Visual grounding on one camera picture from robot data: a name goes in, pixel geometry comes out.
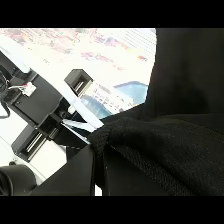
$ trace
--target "black fabric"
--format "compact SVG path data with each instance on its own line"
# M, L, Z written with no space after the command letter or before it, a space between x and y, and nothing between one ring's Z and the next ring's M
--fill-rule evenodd
M146 102L89 140L112 146L170 195L224 195L224 29L160 28Z

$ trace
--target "white connector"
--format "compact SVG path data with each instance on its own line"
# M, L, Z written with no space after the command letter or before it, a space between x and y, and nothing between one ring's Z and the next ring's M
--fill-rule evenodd
M31 96L32 93L36 90L36 86L34 86L31 82L28 82L26 87L22 90L22 93L26 96Z

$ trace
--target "round black object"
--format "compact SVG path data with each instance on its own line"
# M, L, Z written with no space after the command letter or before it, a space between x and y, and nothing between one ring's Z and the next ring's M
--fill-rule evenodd
M35 187L36 178L27 166L0 167L0 195L26 196Z

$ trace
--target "cable connector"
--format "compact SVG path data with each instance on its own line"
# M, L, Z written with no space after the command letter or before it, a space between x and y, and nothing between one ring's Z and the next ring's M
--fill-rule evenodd
M21 89L22 94L26 96L31 96L32 93L36 90L36 86L34 86L31 82L28 82L26 85L24 85L24 89Z

